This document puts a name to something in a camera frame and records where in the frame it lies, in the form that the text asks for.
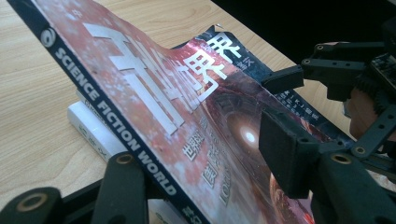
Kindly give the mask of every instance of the wooden table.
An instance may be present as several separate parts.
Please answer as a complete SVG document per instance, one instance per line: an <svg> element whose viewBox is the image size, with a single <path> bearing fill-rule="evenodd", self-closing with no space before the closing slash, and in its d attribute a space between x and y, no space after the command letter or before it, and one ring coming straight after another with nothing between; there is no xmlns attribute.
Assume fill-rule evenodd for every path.
<svg viewBox="0 0 396 224"><path fill-rule="evenodd" d="M172 48L220 24L271 69L293 63L209 0L98 0L119 17ZM52 186L63 196L103 177L106 163L69 123L75 86L9 4L0 2L0 208L28 189ZM298 92L348 132L341 103L306 82Z"/></svg>

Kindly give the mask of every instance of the book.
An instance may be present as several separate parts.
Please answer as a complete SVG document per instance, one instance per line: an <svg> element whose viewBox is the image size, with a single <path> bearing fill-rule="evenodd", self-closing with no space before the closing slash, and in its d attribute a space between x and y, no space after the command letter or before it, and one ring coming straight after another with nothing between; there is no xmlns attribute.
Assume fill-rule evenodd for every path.
<svg viewBox="0 0 396 224"><path fill-rule="evenodd" d="M95 116L89 105L82 101L67 108L67 118L105 161L127 150L101 118ZM151 224L187 223L173 205L163 199L148 199L148 220Z"/></svg>
<svg viewBox="0 0 396 224"><path fill-rule="evenodd" d="M309 202L270 192L261 111L332 139L204 40L164 49L93 1L8 2L190 223L277 223L284 211L312 221Z"/></svg>

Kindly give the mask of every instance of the white book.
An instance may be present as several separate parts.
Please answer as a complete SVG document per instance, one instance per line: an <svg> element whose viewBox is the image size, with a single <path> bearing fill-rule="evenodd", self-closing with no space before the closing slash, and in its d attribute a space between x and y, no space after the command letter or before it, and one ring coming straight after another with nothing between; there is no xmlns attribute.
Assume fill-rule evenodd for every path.
<svg viewBox="0 0 396 224"><path fill-rule="evenodd" d="M112 156L127 149L100 117L94 115L92 109L78 101L67 108L67 117L95 151L108 161ZM162 199L148 200L148 214L150 224L187 223L172 204Z"/></svg>

